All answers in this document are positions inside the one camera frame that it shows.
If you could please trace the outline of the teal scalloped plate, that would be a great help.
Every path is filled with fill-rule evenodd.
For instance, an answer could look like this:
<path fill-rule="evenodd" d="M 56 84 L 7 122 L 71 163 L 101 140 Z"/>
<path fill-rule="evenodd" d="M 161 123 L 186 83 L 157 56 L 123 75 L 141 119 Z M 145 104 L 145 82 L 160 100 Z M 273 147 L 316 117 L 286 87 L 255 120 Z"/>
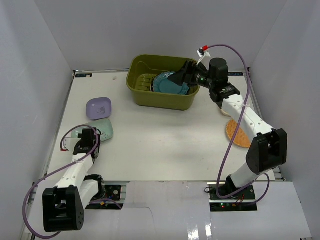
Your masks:
<path fill-rule="evenodd" d="M 190 89 L 186 83 L 177 85 L 168 79 L 175 73 L 175 71 L 167 71 L 157 75 L 152 82 L 151 90 L 156 93 L 186 95 Z"/>

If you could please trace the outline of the black rimmed beige plate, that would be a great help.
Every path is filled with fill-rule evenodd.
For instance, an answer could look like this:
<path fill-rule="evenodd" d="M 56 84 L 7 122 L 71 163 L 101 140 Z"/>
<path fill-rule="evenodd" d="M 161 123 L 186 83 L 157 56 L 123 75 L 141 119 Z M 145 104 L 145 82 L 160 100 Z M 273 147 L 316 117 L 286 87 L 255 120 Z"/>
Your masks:
<path fill-rule="evenodd" d="M 150 84 L 150 91 L 154 92 L 154 80 L 152 79 L 151 84 Z"/>

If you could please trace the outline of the mint green square plate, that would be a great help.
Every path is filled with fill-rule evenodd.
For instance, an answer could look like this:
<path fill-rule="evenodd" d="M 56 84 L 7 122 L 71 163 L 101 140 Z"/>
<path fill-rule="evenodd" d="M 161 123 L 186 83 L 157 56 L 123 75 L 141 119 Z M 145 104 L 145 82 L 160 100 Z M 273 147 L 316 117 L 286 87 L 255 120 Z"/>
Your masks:
<path fill-rule="evenodd" d="M 114 136 L 114 130 L 111 121 L 108 118 L 103 118 L 95 121 L 91 121 L 88 123 L 85 123 L 85 125 L 91 126 L 93 128 L 96 128 L 99 130 L 100 133 L 100 141 L 105 142 L 107 140 L 110 140 Z M 85 127 L 78 127 L 77 129 L 74 129 L 71 132 L 71 138 L 77 138 L 78 134 L 82 133 L 82 129 Z"/>

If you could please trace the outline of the lavender square dish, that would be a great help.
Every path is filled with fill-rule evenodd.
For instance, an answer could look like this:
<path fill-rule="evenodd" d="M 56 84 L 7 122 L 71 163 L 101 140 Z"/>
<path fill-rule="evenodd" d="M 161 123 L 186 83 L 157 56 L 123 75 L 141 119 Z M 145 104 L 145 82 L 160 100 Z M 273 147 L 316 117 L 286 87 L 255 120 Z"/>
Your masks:
<path fill-rule="evenodd" d="M 93 98 L 87 102 L 85 111 L 86 116 L 92 121 L 109 118 L 112 102 L 108 97 Z"/>

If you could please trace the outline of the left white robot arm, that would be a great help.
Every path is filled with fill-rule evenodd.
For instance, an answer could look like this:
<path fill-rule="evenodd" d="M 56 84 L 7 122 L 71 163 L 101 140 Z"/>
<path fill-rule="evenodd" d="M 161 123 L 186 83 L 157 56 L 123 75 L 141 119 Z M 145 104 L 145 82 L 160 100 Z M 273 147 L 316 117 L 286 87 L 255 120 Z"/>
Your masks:
<path fill-rule="evenodd" d="M 87 205 L 105 196 L 102 176 L 88 174 L 99 156 L 100 145 L 101 131 L 89 125 L 83 125 L 77 137 L 61 142 L 61 150 L 71 152 L 72 160 L 58 183 L 42 194 L 45 232 L 81 230 Z"/>

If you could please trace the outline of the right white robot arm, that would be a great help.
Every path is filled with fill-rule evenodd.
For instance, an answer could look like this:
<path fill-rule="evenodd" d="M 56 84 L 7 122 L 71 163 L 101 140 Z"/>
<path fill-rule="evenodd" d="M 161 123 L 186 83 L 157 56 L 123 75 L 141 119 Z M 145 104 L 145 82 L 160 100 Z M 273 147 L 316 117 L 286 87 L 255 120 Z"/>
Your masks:
<path fill-rule="evenodd" d="M 261 175 L 287 162 L 288 135 L 284 129 L 266 123 L 247 105 L 240 91 L 229 83 L 228 73 L 227 62 L 222 58 L 211 59 L 208 69 L 201 63 L 186 61 L 168 80 L 179 86 L 187 84 L 208 89 L 211 100 L 248 136 L 251 144 L 245 164 L 229 175 L 224 185 L 215 188 L 218 198 L 236 200 Z"/>

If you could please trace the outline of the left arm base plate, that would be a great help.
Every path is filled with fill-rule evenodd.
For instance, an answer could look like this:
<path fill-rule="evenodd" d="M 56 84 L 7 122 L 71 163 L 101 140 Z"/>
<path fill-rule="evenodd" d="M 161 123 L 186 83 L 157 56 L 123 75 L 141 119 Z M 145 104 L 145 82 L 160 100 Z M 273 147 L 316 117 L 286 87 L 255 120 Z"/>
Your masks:
<path fill-rule="evenodd" d="M 100 204 L 105 202 L 118 202 L 121 200 L 122 196 L 122 186 L 121 185 L 105 185 L 104 186 L 104 196 L 99 199 L 93 199 L 90 204 Z"/>

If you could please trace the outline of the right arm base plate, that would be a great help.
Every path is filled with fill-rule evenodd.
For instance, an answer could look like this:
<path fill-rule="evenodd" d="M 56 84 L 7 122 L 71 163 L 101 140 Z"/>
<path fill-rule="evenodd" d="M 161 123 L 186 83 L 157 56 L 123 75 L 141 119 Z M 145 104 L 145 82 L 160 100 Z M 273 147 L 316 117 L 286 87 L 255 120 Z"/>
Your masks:
<path fill-rule="evenodd" d="M 252 185 L 228 198 L 217 195 L 216 184 L 208 184 L 204 192 L 209 196 L 210 207 L 217 210 L 235 210 L 256 203 L 256 195 Z"/>

